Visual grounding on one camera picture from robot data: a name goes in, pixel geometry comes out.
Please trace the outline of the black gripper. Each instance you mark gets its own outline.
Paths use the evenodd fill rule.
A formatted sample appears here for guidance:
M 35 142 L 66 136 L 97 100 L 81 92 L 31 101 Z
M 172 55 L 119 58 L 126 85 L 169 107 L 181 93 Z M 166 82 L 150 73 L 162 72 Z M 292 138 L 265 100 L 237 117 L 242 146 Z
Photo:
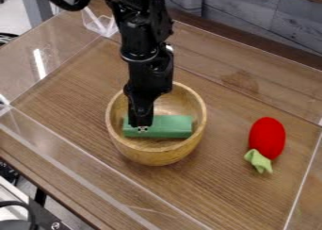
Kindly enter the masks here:
M 121 46 L 122 59 L 129 63 L 129 81 L 123 91 L 129 98 L 129 124 L 146 132 L 154 122 L 154 102 L 173 90 L 174 48 L 162 43 L 149 52 L 130 45 Z

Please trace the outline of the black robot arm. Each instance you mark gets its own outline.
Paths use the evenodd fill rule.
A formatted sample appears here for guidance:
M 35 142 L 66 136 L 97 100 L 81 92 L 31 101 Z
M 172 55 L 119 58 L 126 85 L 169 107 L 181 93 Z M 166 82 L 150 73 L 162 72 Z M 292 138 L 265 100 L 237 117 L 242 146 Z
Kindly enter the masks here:
M 50 0 L 69 10 L 85 9 L 93 0 Z M 105 0 L 121 34 L 121 57 L 129 65 L 123 93 L 129 102 L 129 124 L 148 131 L 156 118 L 156 101 L 173 90 L 174 51 L 168 39 L 174 20 L 165 0 Z

